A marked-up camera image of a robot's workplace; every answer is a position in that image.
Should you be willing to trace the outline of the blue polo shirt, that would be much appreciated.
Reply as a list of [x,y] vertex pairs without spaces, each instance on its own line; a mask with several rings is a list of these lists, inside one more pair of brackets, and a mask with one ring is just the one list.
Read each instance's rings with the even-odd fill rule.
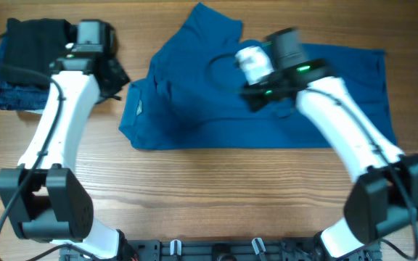
[[128,89],[120,131],[135,149],[325,148],[327,141],[290,101],[251,112],[235,93],[245,76],[234,54],[242,22],[197,4]]

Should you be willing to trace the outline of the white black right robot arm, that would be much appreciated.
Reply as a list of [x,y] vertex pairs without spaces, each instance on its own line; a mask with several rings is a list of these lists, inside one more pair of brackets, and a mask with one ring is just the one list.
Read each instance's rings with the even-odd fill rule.
[[418,154],[406,155],[361,111],[344,80],[323,59],[273,69],[270,62],[240,63],[245,95],[263,102],[291,98],[321,132],[353,182],[343,217],[318,236],[322,259],[340,260],[411,226],[418,258]]

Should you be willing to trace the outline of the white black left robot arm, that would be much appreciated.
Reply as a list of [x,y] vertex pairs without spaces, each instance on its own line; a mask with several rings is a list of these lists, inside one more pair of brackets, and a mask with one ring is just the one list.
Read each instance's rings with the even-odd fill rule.
[[15,235],[92,260],[137,260],[122,231],[94,217],[91,197],[75,176],[78,146],[94,105],[130,79],[114,57],[69,54],[50,65],[48,102],[17,167],[0,171],[0,197]]

